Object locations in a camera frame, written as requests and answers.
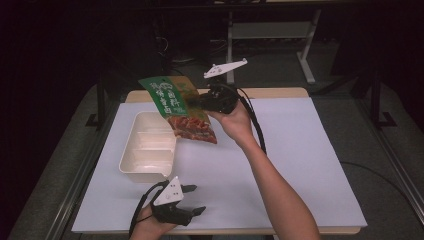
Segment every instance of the white food container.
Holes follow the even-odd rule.
[[[159,112],[137,114],[119,164],[136,183],[155,183],[172,173],[177,138]]]

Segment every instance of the right hand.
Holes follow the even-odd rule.
[[[215,118],[222,125],[225,133],[239,146],[242,146],[246,141],[254,140],[249,114],[240,100],[230,114],[205,112]]]

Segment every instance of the wrist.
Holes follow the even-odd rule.
[[[154,227],[149,227],[149,224],[139,222],[131,235],[130,240],[157,240],[162,236],[161,232],[156,231]]]
[[[249,135],[245,138],[240,138],[236,140],[235,142],[243,151],[251,149],[251,148],[259,147],[259,144],[256,141],[256,139],[253,137],[253,135]]]

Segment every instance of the table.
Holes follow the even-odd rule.
[[[355,234],[365,227],[307,92],[301,88],[244,90],[252,98],[270,159],[304,199],[320,232]],[[133,183],[119,172],[132,121],[140,111],[157,109],[146,91],[131,92],[118,109],[72,231],[128,231],[141,195],[151,186]],[[219,123],[211,122],[218,144],[178,139],[173,169],[182,184],[198,186],[178,206],[206,206],[206,210],[187,227],[178,226],[169,234],[275,234],[244,154]]]

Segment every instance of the food package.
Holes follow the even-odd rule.
[[[209,117],[199,106],[199,92],[185,76],[158,76],[139,80],[176,137],[217,143]]]

